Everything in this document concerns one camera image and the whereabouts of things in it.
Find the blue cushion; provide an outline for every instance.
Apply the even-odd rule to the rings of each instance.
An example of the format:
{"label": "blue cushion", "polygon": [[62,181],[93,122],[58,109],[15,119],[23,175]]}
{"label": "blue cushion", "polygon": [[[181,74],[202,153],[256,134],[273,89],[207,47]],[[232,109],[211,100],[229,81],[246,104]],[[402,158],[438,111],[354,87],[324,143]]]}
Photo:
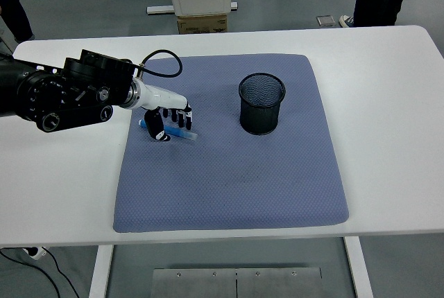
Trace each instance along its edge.
{"label": "blue cushion", "polygon": [[[334,225],[348,218],[341,176],[309,60],[257,54],[182,58],[177,78],[144,82],[187,97],[196,141],[159,142],[133,112],[114,210],[114,230],[254,229]],[[148,61],[174,73],[172,59]],[[286,87],[272,133],[239,123],[240,81],[271,73]],[[166,125],[174,125],[169,119]]]}

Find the black cable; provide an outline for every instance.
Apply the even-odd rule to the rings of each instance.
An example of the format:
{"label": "black cable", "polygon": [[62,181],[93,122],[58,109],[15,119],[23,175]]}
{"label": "black cable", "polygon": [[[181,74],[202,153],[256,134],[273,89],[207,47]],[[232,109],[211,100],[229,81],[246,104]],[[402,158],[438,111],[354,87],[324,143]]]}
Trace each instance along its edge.
{"label": "black cable", "polygon": [[156,51],[152,52],[151,54],[148,54],[145,57],[145,59],[143,59],[142,64],[145,65],[146,62],[150,58],[152,58],[154,55],[159,54],[159,53],[168,53],[169,55],[172,55],[176,59],[178,64],[179,64],[179,70],[176,73],[174,73],[174,74],[163,74],[163,73],[158,73],[156,71],[151,71],[151,70],[149,70],[147,68],[144,68],[144,67],[138,67],[138,69],[140,69],[142,71],[145,71],[146,73],[150,73],[151,75],[159,76],[161,78],[175,78],[176,76],[179,76],[180,73],[182,73],[182,70],[183,70],[182,61],[180,61],[180,58],[174,52],[171,52],[170,50],[163,50],[163,49],[156,50]]}
{"label": "black cable", "polygon": [[57,260],[56,260],[55,256],[49,250],[47,250],[45,247],[42,247],[42,249],[44,249],[49,255],[51,255],[51,258],[53,258],[55,266],[57,267],[57,271],[68,281],[69,285],[71,286],[72,290],[76,294],[77,298],[80,298],[78,296],[78,293],[77,293],[76,289],[74,288],[74,286],[72,285],[71,281],[69,280],[68,276],[63,274],[62,271],[60,270],[60,268],[58,267],[58,263],[57,263]]}
{"label": "black cable", "polygon": [[55,291],[57,292],[57,297],[60,298],[60,292],[59,292],[59,290],[57,288],[57,285],[54,283],[53,279],[42,268],[39,268],[36,265],[30,265],[29,263],[25,263],[25,262],[20,262],[20,261],[14,260],[13,258],[10,258],[9,256],[6,256],[5,254],[3,254],[1,249],[0,249],[0,254],[4,258],[8,259],[9,261],[12,261],[12,262],[15,262],[15,263],[19,263],[20,265],[26,265],[28,267],[35,268],[35,269],[39,270],[40,272],[42,272],[48,278],[48,280],[51,282],[51,284],[53,285]]}

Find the pen holder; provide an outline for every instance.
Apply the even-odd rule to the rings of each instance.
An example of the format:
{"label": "pen holder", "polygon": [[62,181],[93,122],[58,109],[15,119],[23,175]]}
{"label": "pen holder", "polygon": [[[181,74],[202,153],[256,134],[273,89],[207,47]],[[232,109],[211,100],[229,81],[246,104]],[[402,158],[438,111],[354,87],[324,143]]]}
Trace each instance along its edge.
{"label": "pen holder", "polygon": [[271,74],[254,73],[239,84],[241,97],[242,128],[248,133],[264,135],[278,125],[280,102],[285,96],[285,86]]}

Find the blue marker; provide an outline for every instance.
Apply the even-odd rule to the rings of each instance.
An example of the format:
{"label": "blue marker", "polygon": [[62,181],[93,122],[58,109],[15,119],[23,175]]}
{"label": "blue marker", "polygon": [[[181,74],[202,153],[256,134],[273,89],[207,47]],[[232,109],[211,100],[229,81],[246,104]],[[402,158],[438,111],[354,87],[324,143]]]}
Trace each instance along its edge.
{"label": "blue marker", "polygon": [[[139,126],[142,128],[146,128],[145,120],[139,120]],[[193,140],[193,141],[197,139],[196,133],[189,132],[187,130],[183,130],[180,128],[164,126],[164,130],[168,135],[174,135],[175,137],[183,137],[184,139]]]}

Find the cardboard box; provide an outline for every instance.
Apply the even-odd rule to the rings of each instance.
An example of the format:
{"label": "cardboard box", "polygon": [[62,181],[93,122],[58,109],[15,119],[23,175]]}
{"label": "cardboard box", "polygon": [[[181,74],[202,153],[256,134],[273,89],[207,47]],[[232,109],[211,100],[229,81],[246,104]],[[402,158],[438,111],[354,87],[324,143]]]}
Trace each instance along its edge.
{"label": "cardboard box", "polygon": [[187,33],[226,33],[227,15],[178,16],[178,29],[181,35]]}

